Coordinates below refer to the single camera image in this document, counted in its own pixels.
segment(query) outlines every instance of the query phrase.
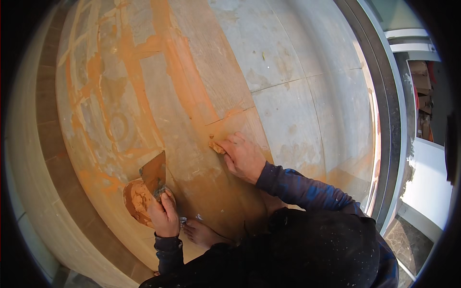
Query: sleeve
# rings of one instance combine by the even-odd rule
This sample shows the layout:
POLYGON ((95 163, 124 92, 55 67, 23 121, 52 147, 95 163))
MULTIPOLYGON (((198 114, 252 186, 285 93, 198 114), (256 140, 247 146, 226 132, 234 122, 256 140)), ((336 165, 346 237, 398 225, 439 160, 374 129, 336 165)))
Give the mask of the sleeve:
POLYGON ((183 242, 176 237, 160 237, 155 234, 155 250, 159 259, 159 273, 168 274, 184 265, 183 242))
POLYGON ((287 204, 303 209, 339 211, 347 207, 359 214, 360 204, 331 185, 304 177, 293 169, 283 169, 266 162, 256 187, 277 196, 287 204))

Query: bare foot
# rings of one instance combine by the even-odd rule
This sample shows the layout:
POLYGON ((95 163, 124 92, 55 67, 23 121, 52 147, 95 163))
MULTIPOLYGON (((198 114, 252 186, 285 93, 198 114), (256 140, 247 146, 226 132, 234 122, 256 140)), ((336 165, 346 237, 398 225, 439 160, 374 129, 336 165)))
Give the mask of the bare foot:
POLYGON ((198 222, 197 220, 187 220, 186 225, 184 225, 183 228, 184 233, 191 242, 205 249, 210 249, 210 247, 216 243, 227 243, 229 245, 235 244, 231 240, 219 236, 210 227, 198 222))
POLYGON ((288 207, 286 203, 278 197, 270 196, 267 192, 260 190, 261 197, 267 208, 267 216, 270 217, 276 210, 288 207))

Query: paint-splattered shirt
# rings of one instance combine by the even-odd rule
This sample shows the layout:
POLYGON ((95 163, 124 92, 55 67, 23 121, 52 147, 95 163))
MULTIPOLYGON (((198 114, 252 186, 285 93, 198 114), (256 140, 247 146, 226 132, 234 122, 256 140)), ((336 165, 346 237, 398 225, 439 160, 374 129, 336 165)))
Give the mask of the paint-splattered shirt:
MULTIPOLYGON (((287 204, 298 205, 306 210, 324 209, 366 217, 360 209, 360 204, 340 189, 304 177, 293 169, 284 170, 282 166, 274 166, 268 162, 266 162, 256 187, 272 196, 279 197, 287 204)), ((397 287, 397 260, 378 232, 376 232, 376 238, 380 251, 379 269, 372 288, 397 287)), ((182 242, 178 237, 156 237, 155 248, 158 251, 161 274, 173 272, 183 265, 182 242)))

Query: worker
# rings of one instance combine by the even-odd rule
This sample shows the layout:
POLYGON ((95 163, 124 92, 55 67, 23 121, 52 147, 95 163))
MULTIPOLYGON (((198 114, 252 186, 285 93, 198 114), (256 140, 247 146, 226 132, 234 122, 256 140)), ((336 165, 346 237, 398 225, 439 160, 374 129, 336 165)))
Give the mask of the worker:
POLYGON ((187 220, 183 229, 188 239, 208 250, 184 264, 178 214, 171 193, 163 193, 162 204, 153 200, 148 209, 160 276, 140 288, 397 287, 396 258, 375 221, 352 197, 266 162, 259 147, 240 132, 216 143, 226 151, 232 174, 305 211, 271 211, 276 206, 272 201, 269 232, 243 239, 239 246, 205 224, 187 220))

